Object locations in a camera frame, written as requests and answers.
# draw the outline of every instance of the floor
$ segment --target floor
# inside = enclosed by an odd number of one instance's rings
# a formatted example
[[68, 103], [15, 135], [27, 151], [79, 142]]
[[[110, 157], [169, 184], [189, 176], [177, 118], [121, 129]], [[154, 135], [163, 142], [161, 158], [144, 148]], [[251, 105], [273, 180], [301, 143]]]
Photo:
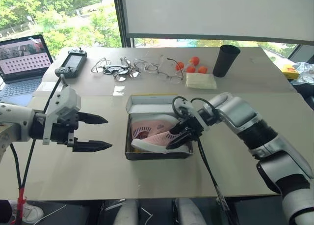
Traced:
[[[224, 213], [220, 210], [215, 198], [194, 198], [193, 202], [200, 209], [208, 225], [228, 225]], [[105, 207], [113, 205], [115, 201], [107, 200]], [[147, 225], [172, 225], [172, 200], [171, 199], [141, 199], [141, 207], [153, 214]], [[44, 210], [47, 215], [58, 208], [62, 203], [30, 202]], [[264, 197], [250, 200], [242, 200], [235, 203], [235, 208], [241, 225], [286, 225], [282, 212], [281, 197]], [[119, 207], [102, 212], [98, 225], [112, 225]], [[79, 205], [67, 205], [60, 211], [48, 216], [40, 225], [85, 225], [88, 219], [89, 208]], [[145, 212], [141, 212], [139, 225], [144, 225], [148, 219]]]

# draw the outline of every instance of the remote controller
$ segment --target remote controller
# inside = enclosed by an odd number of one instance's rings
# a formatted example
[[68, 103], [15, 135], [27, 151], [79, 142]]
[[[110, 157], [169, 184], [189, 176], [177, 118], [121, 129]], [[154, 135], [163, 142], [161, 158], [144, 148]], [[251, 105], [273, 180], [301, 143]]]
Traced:
[[81, 72], [87, 58], [86, 51], [81, 47], [78, 50], [68, 51], [68, 56], [64, 60], [60, 68], [55, 69], [54, 73], [59, 77], [64, 74], [66, 79], [76, 78]]

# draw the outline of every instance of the laptop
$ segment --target laptop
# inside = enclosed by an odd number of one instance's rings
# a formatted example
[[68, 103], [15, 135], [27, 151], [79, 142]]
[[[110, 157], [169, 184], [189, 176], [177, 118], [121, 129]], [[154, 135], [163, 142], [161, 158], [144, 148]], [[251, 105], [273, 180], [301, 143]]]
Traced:
[[0, 102], [27, 106], [53, 60], [42, 35], [0, 42]]

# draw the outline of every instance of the white robotic arm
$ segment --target white robotic arm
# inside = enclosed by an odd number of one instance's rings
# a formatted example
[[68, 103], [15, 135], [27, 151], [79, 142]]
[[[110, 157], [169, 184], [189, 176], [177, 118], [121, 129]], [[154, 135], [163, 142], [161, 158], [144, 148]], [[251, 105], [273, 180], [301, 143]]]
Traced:
[[77, 141], [74, 130], [79, 121], [89, 124], [107, 123], [101, 116], [79, 112], [80, 97], [67, 85], [49, 102], [47, 112], [0, 103], [0, 161], [6, 148], [15, 141], [30, 138], [43, 140], [43, 144], [56, 141], [73, 148], [73, 152], [94, 152], [112, 145], [104, 141]]
[[224, 122], [244, 141], [252, 156], [259, 160], [257, 170], [268, 188], [282, 194], [288, 223], [312, 225], [314, 176], [308, 162], [241, 98], [222, 93], [209, 102], [203, 101], [206, 104], [198, 111], [184, 98], [174, 101], [174, 111], [181, 119], [170, 132], [180, 134], [180, 137], [170, 142], [167, 148], [173, 149], [187, 141], [195, 141], [208, 126]]

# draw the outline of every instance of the sneaker on floor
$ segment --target sneaker on floor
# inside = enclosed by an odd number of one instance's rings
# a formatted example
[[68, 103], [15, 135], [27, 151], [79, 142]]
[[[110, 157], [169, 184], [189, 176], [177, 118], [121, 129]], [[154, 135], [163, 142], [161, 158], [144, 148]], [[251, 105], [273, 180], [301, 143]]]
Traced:
[[[12, 214], [16, 217], [17, 213], [17, 201], [16, 200], [9, 200], [9, 203], [12, 207]], [[30, 204], [25, 203], [23, 205], [23, 222], [27, 224], [34, 224], [44, 216], [44, 211], [37, 207]]]
[[159, 133], [145, 139], [133, 139], [131, 146], [136, 149], [158, 152], [158, 153], [168, 153], [168, 152], [189, 152], [187, 145], [182, 145], [176, 149], [167, 150], [166, 146], [179, 135], [172, 135], [169, 131], [164, 133]]
[[144, 139], [169, 131], [178, 120], [168, 114], [153, 114], [133, 117], [131, 119], [132, 139]]

